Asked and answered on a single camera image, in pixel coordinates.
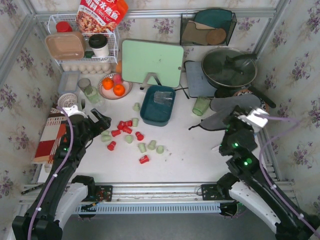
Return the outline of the green capsule top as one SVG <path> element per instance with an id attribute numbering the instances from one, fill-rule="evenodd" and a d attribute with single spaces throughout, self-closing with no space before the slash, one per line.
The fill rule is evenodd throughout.
<path id="1" fill-rule="evenodd" d="M 134 110 L 134 111 L 136 111 L 136 112 L 139 112 L 140 111 L 140 103 L 139 102 L 136 102 L 135 104 L 134 104 L 134 106 L 132 107 L 132 109 Z"/>

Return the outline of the green capsule tall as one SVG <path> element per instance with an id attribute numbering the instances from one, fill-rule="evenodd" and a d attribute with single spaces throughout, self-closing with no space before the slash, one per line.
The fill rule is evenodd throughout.
<path id="1" fill-rule="evenodd" d="M 145 153 L 147 151 L 146 145 L 143 142 L 138 144 L 138 148 L 141 153 Z"/>

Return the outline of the clear plastic cup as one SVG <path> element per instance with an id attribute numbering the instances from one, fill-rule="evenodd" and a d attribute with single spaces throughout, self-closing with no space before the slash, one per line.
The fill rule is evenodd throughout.
<path id="1" fill-rule="evenodd" d="M 153 101 L 157 104 L 170 106 L 173 101 L 173 92 L 171 91 L 156 91 L 153 96 Z"/>

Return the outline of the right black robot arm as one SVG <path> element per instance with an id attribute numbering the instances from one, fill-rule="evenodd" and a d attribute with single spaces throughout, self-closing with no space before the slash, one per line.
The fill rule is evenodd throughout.
<path id="1" fill-rule="evenodd" d="M 224 119 L 225 132 L 219 146 L 229 173 L 219 184 L 230 197 L 243 203 L 274 232 L 278 240 L 308 240 L 320 236 L 320 219 L 301 210 L 276 185 L 262 163 L 265 147 L 259 156 L 253 154 L 258 145 L 255 133 L 262 129 L 271 116 L 260 108 L 251 112 L 233 108 Z"/>

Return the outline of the teal storage basket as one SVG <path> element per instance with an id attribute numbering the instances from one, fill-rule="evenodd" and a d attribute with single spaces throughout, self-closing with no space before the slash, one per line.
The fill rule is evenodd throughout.
<path id="1" fill-rule="evenodd" d="M 154 93 L 156 91 L 173 92 L 173 100 L 170 105 L 158 104 L 154 102 Z M 167 86 L 153 85 L 148 88 L 144 96 L 140 109 L 140 117 L 145 124 L 164 127 L 168 124 L 173 111 L 173 105 L 176 98 L 176 92 L 173 88 Z"/>

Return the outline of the grey microfibre glove cloth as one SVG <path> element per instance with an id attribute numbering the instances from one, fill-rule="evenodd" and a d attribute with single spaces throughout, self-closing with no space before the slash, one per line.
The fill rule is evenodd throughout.
<path id="1" fill-rule="evenodd" d="M 225 130 L 227 125 L 223 123 L 223 120 L 231 114 L 236 106 L 249 112 L 251 109 L 261 108 L 262 101 L 251 93 L 226 98 L 213 98 L 210 102 L 210 109 L 215 113 L 201 120 L 199 124 L 191 126 L 188 130 L 197 127 L 211 132 Z"/>

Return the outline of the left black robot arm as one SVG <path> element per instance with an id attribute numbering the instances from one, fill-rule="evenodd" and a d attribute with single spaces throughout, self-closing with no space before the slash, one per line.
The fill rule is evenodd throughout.
<path id="1" fill-rule="evenodd" d="M 87 151 L 87 145 L 111 126 L 112 119 L 93 108 L 97 121 L 76 105 L 57 107 L 66 118 L 66 133 L 55 151 L 51 171 L 40 193 L 12 230 L 17 240 L 60 240 L 75 208 L 95 193 L 93 177 L 78 175 L 68 184 Z"/>

